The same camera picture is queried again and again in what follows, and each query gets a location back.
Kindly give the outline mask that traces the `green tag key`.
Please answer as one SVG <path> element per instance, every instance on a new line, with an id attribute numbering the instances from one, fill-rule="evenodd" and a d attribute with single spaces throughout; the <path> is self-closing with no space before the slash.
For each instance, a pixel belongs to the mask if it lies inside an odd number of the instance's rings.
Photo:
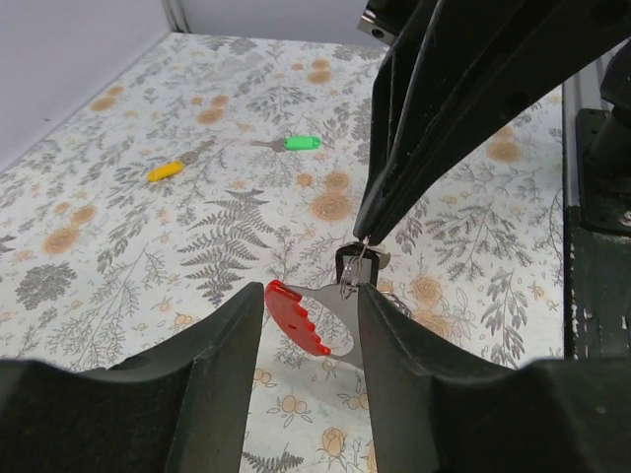
<path id="1" fill-rule="evenodd" d="M 269 148 L 274 152 L 311 151 L 321 146 L 321 139 L 316 136 L 294 135 L 272 141 L 252 140 L 252 146 Z"/>

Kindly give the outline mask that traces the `aluminium frame posts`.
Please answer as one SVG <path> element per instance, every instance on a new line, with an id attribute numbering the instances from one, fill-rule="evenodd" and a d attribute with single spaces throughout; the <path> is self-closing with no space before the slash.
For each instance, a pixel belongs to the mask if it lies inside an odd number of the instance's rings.
<path id="1" fill-rule="evenodd" d="M 191 27 L 184 11 L 182 0 L 162 0 L 163 9 L 174 33 L 190 34 Z"/>

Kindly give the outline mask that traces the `yellow tag key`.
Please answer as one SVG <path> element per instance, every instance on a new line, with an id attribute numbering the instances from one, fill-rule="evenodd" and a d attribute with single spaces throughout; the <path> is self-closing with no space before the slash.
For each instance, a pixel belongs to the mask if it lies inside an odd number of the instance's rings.
<path id="1" fill-rule="evenodd" d="M 157 182 L 183 171 L 184 168 L 198 161 L 201 153 L 215 144 L 214 140 L 204 141 L 197 148 L 178 155 L 172 161 L 152 169 L 147 174 L 149 182 Z"/>

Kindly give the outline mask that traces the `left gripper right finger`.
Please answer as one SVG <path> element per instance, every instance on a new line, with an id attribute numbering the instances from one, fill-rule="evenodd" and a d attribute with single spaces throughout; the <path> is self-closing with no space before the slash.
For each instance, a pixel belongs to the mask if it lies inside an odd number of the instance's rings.
<path id="1" fill-rule="evenodd" d="M 382 472 L 626 472 L 630 362 L 538 360 L 511 370 L 359 290 L 375 458 Z"/>

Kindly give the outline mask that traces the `floral table mat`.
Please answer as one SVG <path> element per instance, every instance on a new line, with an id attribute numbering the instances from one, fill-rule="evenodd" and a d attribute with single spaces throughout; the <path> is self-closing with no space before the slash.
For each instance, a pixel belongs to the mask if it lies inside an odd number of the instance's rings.
<path id="1" fill-rule="evenodd" d="M 88 370 L 250 281 L 335 279 L 367 177 L 380 47 L 172 34 L 1 176 L 1 354 Z M 559 358 L 562 93 L 442 177 L 384 241 L 378 287 L 516 369 Z M 316 136 L 311 151 L 252 140 Z M 147 174 L 215 144 L 169 178 Z"/>

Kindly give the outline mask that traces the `red grey key organizer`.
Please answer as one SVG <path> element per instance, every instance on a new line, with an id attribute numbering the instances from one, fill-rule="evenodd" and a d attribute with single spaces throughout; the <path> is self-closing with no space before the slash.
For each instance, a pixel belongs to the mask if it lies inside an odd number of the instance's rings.
<path id="1" fill-rule="evenodd" d="M 317 289 L 271 281 L 266 308 L 278 328 L 307 354 L 364 367 L 359 331 L 360 283 L 335 281 Z"/>

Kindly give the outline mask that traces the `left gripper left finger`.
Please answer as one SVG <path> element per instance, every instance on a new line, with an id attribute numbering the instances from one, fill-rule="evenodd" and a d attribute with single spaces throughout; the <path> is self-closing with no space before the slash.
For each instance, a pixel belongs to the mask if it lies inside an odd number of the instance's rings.
<path id="1" fill-rule="evenodd" d="M 109 369 L 1 364 L 5 472 L 236 472 L 263 316 L 250 283 Z"/>

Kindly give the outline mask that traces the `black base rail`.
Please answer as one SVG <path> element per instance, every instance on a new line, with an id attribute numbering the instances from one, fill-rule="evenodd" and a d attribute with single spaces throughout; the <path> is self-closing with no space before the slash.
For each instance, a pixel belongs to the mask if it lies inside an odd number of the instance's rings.
<path id="1" fill-rule="evenodd" d="M 630 44 L 563 92 L 564 355 L 630 354 Z"/>

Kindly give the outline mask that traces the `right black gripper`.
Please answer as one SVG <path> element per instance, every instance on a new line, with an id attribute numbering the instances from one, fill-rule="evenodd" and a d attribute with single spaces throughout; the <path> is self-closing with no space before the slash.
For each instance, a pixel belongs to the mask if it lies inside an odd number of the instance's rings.
<path id="1" fill-rule="evenodd" d="M 390 46 L 372 89 L 353 228 L 377 245 L 477 146 L 627 39 L 630 5 L 370 0 L 358 29 Z"/>

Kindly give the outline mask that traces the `black tag key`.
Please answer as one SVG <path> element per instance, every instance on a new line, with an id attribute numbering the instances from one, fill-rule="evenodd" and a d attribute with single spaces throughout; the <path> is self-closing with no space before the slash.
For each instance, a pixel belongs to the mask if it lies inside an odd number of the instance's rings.
<path id="1" fill-rule="evenodd" d="M 367 283 L 375 286 L 379 272 L 390 262 L 389 252 L 359 241 L 347 243 L 335 252 L 336 282 L 338 284 Z"/>

